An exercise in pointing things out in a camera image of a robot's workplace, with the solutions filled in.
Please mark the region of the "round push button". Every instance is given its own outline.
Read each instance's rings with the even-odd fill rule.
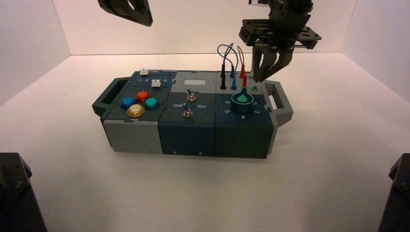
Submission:
[[[155,99],[155,98],[148,98],[148,99],[145,100],[145,102],[144,102],[144,106],[145,106],[145,108],[146,108],[147,110],[156,109],[156,108],[158,108],[159,104],[160,104],[160,103],[159,103],[158,100]]]
[[[136,102],[145,102],[149,98],[149,93],[147,91],[141,91],[137,93],[137,96],[135,96],[135,101]]]
[[[131,105],[135,104],[133,98],[124,98],[121,101],[121,108],[128,109]]]
[[[134,104],[130,106],[127,110],[127,114],[130,117],[138,117],[145,113],[145,108],[141,105]]]

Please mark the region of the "blue button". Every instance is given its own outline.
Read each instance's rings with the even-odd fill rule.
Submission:
[[[121,108],[128,109],[131,105],[134,105],[134,98],[124,98],[121,102]]]

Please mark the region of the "red button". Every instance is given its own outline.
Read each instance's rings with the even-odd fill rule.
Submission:
[[[136,102],[145,102],[150,97],[149,93],[147,91],[141,91],[137,93],[137,96],[135,97]]]

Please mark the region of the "white backdrop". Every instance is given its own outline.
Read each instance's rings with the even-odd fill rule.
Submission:
[[[269,7],[248,0],[149,0],[154,23],[148,28],[106,13],[97,0],[53,1],[72,55],[215,53],[220,43],[244,45],[242,19],[269,14]],[[340,52],[356,0],[314,3],[308,25],[323,41],[313,51]]]
[[[0,1],[0,105],[69,55],[51,0]]]
[[[410,102],[410,2],[359,0],[343,52]]]

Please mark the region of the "carrying handle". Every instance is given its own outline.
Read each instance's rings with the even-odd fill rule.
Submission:
[[[293,109],[288,97],[286,97],[285,91],[283,91],[282,85],[276,81],[264,81],[262,82],[262,91],[267,96],[266,102],[273,103],[268,96],[272,96],[275,101],[277,109],[272,109],[272,114],[276,117],[279,126],[290,121],[293,116]]]
[[[92,105],[94,113],[101,117],[105,110],[111,106],[129,79],[130,77],[114,79]]]

